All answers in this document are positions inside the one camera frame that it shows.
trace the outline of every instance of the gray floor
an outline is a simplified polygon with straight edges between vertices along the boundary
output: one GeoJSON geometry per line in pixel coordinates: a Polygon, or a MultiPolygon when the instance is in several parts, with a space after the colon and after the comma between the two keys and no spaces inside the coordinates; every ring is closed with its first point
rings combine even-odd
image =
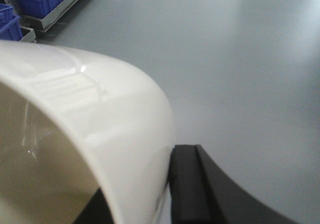
{"type": "Polygon", "coordinates": [[[320,0],[81,0],[39,42],[139,67],[169,97],[179,144],[320,223],[320,0]]]}

